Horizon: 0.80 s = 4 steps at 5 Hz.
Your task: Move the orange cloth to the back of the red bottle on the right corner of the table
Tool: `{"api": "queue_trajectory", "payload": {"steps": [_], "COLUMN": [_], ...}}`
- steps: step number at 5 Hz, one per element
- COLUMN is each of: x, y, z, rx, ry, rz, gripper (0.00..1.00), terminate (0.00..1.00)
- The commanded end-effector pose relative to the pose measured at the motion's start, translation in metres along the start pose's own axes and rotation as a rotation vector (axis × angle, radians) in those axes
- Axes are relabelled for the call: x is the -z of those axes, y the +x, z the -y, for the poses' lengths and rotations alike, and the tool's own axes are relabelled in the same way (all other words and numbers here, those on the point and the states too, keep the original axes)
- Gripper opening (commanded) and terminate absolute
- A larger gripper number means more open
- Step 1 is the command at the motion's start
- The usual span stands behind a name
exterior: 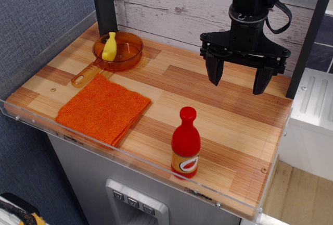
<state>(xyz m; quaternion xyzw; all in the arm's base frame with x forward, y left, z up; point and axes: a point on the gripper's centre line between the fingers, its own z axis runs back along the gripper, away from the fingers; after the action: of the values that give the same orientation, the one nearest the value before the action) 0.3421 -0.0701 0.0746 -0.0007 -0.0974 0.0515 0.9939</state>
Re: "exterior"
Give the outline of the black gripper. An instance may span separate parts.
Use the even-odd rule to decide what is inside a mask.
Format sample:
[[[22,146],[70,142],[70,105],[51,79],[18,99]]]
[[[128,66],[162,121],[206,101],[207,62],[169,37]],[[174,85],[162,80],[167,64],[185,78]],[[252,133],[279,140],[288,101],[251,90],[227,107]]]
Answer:
[[[229,31],[206,32],[200,35],[200,55],[206,61],[208,78],[218,86],[224,63],[235,63],[257,69],[253,94],[263,94],[274,73],[284,73],[291,51],[269,40],[264,32],[268,12],[257,16],[230,11]]]

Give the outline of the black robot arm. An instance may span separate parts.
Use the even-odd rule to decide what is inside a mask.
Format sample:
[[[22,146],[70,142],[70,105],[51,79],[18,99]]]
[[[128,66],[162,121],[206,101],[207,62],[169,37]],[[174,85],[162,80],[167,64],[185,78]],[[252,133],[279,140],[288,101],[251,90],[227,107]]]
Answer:
[[[268,13],[273,7],[292,18],[280,0],[233,0],[228,11],[230,30],[200,35],[200,55],[206,61],[210,82],[219,84],[225,62],[255,68],[253,94],[259,95],[272,76],[284,73],[291,51],[269,40],[263,32],[264,26],[270,26]]]

